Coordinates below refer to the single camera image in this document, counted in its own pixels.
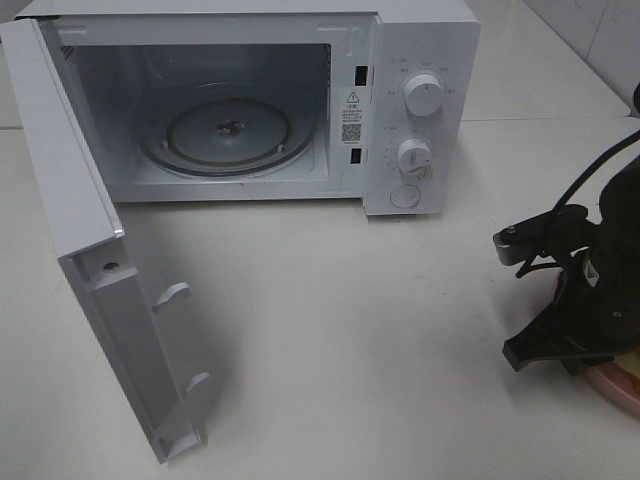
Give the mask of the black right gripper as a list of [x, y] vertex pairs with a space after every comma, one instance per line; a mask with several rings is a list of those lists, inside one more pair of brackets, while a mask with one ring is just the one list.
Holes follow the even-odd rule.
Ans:
[[556, 298], [502, 353], [520, 371], [558, 361], [572, 376], [613, 360], [639, 343], [639, 169], [626, 167], [599, 198], [601, 222], [588, 248], [559, 278]]

